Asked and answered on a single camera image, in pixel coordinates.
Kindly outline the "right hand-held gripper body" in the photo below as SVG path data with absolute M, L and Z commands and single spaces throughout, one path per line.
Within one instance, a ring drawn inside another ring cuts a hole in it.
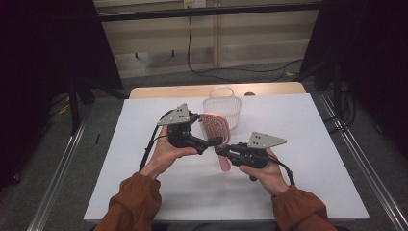
M 238 161 L 232 164 L 236 167 L 245 165 L 253 168 L 263 168 L 269 161 L 273 161 L 273 158 L 267 153 L 267 149 L 286 142 L 287 141 L 282 138 L 253 132 L 248 142 L 239 142 L 245 146 L 244 152 L 231 151 L 236 153 L 239 157 Z

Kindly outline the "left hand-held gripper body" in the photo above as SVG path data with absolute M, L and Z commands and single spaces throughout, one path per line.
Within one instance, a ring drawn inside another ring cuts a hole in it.
M 157 123 L 158 126 L 167 127 L 168 141 L 174 147 L 192 147 L 190 143 L 192 125 L 189 124 L 189 112 L 188 105 L 183 103 L 165 113 Z

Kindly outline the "pink hairbrush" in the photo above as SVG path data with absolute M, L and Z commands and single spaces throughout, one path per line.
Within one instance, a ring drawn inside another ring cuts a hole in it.
M 231 164 L 220 152 L 227 147 L 231 139 L 229 124 L 223 115 L 214 113 L 203 113 L 199 117 L 199 123 L 204 138 L 207 141 L 217 140 L 214 151 L 218 155 L 218 161 L 222 171 L 231 169 Z

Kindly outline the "white slatted plastic basket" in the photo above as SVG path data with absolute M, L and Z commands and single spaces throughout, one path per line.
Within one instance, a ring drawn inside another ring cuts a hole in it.
M 241 99 L 227 86 L 213 88 L 203 101 L 204 112 L 224 116 L 230 129 L 238 125 L 241 108 Z

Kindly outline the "person's right hand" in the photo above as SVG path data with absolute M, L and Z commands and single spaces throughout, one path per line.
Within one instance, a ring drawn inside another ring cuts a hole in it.
M 240 166 L 239 170 L 257 178 L 271 196 L 278 196 L 289 189 L 289 185 L 282 176 L 280 166 L 276 163 L 268 163 L 263 168 Z

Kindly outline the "person's left hand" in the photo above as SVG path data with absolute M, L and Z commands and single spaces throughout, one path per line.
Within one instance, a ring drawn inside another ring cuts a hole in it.
M 140 170 L 140 174 L 156 180 L 173 163 L 182 157 L 196 155 L 197 151 L 192 147 L 176 148 L 167 138 L 167 127 L 161 129 L 160 135 L 150 161 Z

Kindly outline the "white table sheet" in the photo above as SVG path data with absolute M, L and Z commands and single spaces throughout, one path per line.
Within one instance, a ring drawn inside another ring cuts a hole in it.
M 110 198 L 122 180 L 140 167 L 152 132 L 167 111 L 187 104 L 203 110 L 200 97 L 129 99 L 125 101 L 99 174 L 86 221 L 97 222 L 107 213 Z M 314 193 L 331 219 L 367 218 L 368 212 L 307 93 L 245 96 L 233 143 L 247 142 L 254 132 L 285 139 L 273 151 L 293 173 L 298 188 Z M 224 172 L 208 149 L 183 157 L 159 177 L 163 199 L 155 220 L 261 221 L 273 218 L 269 194 L 237 168 Z

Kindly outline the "beige cabinet counter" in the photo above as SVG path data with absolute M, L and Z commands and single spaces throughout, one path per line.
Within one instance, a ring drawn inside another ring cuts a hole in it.
M 317 0 L 206 0 L 212 7 Z M 183 10 L 183 0 L 93 0 L 97 12 Z M 121 78 L 193 68 L 281 63 L 304 57 L 317 10 L 207 15 L 104 22 Z

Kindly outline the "black metal stand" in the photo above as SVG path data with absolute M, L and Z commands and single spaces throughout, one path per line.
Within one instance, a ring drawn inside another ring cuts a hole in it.
M 328 61 L 320 62 L 314 81 L 317 91 L 327 90 L 329 86 L 333 87 L 334 109 L 339 115 L 342 112 L 342 80 L 338 64 Z
M 72 121 L 71 134 L 75 135 L 81 125 L 78 100 L 81 100 L 85 105 L 95 101 L 89 79 L 84 76 L 72 77 L 68 86 L 68 96 Z

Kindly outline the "dark curtain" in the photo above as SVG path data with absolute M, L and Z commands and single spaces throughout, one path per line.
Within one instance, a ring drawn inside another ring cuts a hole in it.
M 408 159 L 408 0 L 321 0 L 300 68 L 335 73 Z
M 52 99 L 122 82 L 94 0 L 0 0 L 0 191 L 33 153 Z

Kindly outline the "metal floor rail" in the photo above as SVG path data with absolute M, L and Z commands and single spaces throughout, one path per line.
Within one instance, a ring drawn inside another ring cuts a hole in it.
M 44 196 L 42 197 L 42 200 L 38 205 L 26 231 L 43 231 L 45 224 L 48 221 L 51 210 L 58 197 L 58 193 L 63 185 L 67 170 L 69 169 L 70 163 L 83 136 L 91 111 L 92 106 L 85 107 L 83 118 L 79 123 L 79 127 L 74 132 L 74 134 L 70 136 L 58 167 L 56 168 L 50 184 L 48 185 L 48 188 Z
M 323 93 L 319 96 L 323 103 L 327 113 L 335 117 L 334 103 L 330 97 Z M 378 174 L 372 167 L 369 159 L 365 155 L 365 152 L 356 141 L 348 126 L 338 118 L 334 118 L 334 124 L 336 125 L 336 131 L 339 132 L 350 150 L 357 165 L 362 170 L 367 181 L 369 182 L 373 192 L 379 200 L 382 208 L 389 217 L 396 231 L 408 231 L 408 219 L 402 213 L 400 207 L 397 205 L 394 197 L 386 188 Z

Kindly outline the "white wall socket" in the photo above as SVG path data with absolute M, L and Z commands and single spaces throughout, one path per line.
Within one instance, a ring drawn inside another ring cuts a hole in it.
M 205 8 L 207 6 L 206 0 L 183 0 L 185 9 Z

